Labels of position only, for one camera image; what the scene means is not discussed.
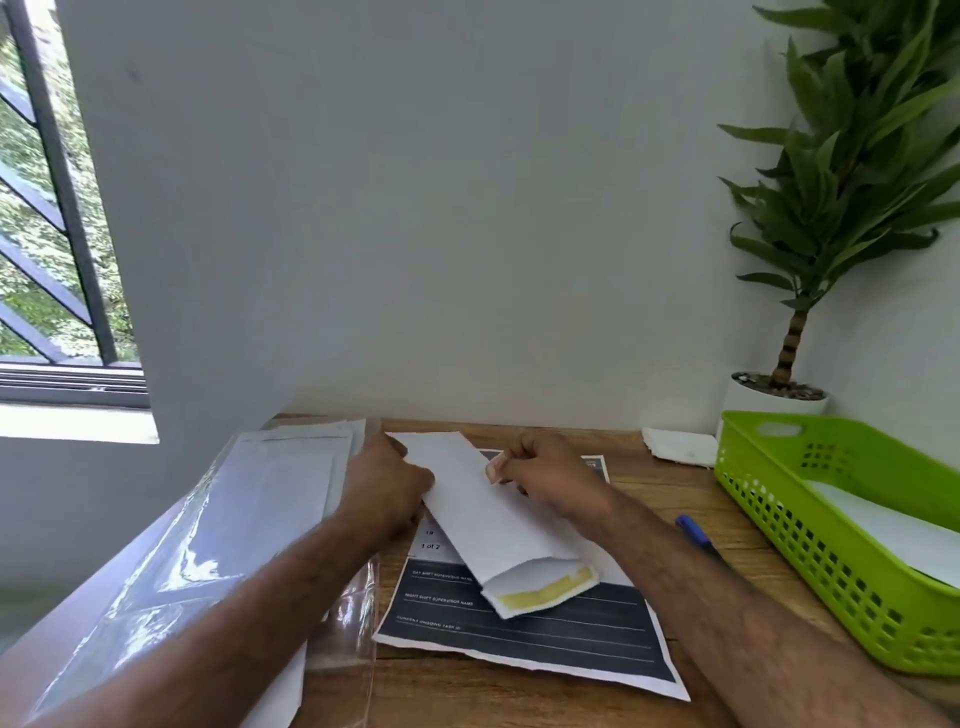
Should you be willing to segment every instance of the window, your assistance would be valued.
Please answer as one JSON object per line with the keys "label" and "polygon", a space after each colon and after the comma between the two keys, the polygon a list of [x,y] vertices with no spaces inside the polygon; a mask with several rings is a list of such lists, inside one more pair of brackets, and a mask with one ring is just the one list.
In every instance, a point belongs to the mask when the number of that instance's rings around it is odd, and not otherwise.
{"label": "window", "polygon": [[0,6],[0,399],[147,406],[56,7]]}

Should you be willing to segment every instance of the window sill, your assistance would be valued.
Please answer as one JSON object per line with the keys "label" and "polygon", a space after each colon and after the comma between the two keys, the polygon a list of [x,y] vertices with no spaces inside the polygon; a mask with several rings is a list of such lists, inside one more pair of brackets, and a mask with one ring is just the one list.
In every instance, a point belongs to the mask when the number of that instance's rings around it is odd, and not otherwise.
{"label": "window sill", "polygon": [[155,445],[149,410],[0,402],[0,437]]}

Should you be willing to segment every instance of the fingernail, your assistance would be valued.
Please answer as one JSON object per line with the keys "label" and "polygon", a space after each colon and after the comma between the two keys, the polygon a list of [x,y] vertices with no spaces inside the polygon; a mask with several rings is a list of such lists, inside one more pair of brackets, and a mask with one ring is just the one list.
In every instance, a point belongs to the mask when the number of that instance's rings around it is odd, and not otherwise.
{"label": "fingernail", "polygon": [[499,455],[494,457],[493,460],[487,463],[487,467],[484,468],[484,473],[487,474],[487,479],[490,481],[491,485],[500,479],[500,474],[498,471],[500,470],[500,466],[503,465],[504,460],[506,460],[506,456],[501,452]]}

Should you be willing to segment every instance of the green plastic basket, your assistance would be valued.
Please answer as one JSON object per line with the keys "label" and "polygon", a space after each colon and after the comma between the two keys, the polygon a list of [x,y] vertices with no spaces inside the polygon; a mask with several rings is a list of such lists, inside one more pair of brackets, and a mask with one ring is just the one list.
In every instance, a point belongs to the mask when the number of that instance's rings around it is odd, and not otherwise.
{"label": "green plastic basket", "polygon": [[723,420],[717,480],[864,649],[903,672],[960,676],[960,590],[908,567],[806,484],[960,531],[960,473],[853,420]]}

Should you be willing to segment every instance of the dark gray form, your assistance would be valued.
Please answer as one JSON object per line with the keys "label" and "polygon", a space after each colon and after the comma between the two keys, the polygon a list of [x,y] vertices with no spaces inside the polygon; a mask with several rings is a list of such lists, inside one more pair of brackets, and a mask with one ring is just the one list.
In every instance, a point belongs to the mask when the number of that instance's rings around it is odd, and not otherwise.
{"label": "dark gray form", "polygon": [[675,682],[646,603],[598,584],[552,609],[501,619],[466,566],[408,559],[380,634],[518,660]]}

